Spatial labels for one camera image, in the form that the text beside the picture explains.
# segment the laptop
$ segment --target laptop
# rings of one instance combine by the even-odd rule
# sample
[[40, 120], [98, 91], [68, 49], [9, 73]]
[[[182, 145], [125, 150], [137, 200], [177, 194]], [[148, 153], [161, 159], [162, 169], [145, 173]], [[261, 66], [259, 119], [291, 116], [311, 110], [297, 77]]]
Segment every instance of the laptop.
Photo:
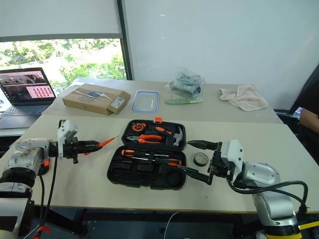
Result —
[[1, 115], [0, 128], [29, 128], [55, 99], [42, 68], [0, 70], [0, 88], [12, 106]]

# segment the laptop keyboard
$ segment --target laptop keyboard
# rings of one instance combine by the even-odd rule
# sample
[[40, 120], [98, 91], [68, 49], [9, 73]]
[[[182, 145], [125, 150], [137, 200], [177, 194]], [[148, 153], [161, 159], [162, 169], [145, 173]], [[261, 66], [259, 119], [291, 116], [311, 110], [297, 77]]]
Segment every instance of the laptop keyboard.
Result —
[[28, 115], [40, 115], [45, 111], [49, 105], [41, 106], [11, 106], [2, 116], [28, 116]]

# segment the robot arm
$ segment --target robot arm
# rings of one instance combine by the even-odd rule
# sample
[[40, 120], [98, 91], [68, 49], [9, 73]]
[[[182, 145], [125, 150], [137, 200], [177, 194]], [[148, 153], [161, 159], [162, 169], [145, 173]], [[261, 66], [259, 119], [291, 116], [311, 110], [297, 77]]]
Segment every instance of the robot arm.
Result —
[[[238, 140], [231, 140], [226, 143], [193, 140], [188, 143], [201, 149], [214, 150], [208, 168], [209, 175], [201, 174], [198, 171], [194, 173], [194, 170], [180, 166], [182, 170], [195, 179], [211, 185], [213, 175], [223, 177], [227, 179], [229, 186], [239, 193], [246, 191], [237, 188], [260, 189], [280, 183], [279, 173], [267, 163], [243, 161], [244, 150]], [[262, 190], [259, 193], [252, 194], [252, 196], [267, 238], [292, 235], [296, 239], [302, 238], [293, 203], [289, 196]]]
[[102, 148], [94, 140], [78, 141], [74, 137], [77, 131], [71, 121], [60, 120], [57, 142], [33, 138], [15, 144], [16, 151], [0, 178], [0, 239], [28, 233], [34, 215], [32, 187], [36, 176], [49, 170], [50, 157], [73, 158], [73, 163], [78, 163], [79, 153]]

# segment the cardboard box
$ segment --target cardboard box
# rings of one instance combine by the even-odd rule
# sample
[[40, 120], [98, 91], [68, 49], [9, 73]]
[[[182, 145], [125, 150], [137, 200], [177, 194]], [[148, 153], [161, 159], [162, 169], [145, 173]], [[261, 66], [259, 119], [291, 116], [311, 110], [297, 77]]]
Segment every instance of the cardboard box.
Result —
[[83, 84], [62, 100], [66, 106], [109, 116], [111, 113], [119, 113], [130, 97], [125, 91]]

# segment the toolbox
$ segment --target toolbox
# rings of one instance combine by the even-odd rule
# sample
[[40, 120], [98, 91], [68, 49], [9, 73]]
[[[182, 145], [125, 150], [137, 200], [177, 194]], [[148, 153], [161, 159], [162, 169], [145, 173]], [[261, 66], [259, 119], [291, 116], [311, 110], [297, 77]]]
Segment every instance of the toolbox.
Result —
[[182, 124], [135, 119], [129, 122], [119, 147], [111, 160], [107, 177], [115, 184], [151, 189], [180, 189], [186, 173], [176, 165], [186, 166], [182, 152], [186, 132]]

